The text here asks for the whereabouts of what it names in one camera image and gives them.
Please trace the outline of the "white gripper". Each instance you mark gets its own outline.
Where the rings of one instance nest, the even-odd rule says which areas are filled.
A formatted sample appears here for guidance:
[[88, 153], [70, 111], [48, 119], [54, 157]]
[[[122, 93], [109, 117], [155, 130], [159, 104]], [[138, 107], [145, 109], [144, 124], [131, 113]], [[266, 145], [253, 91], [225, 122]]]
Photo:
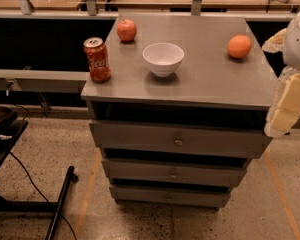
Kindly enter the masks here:
[[283, 61], [288, 65], [278, 78], [264, 127], [267, 136], [277, 138], [288, 133], [300, 118], [300, 11], [287, 29], [278, 31], [264, 42], [262, 50], [282, 52]]

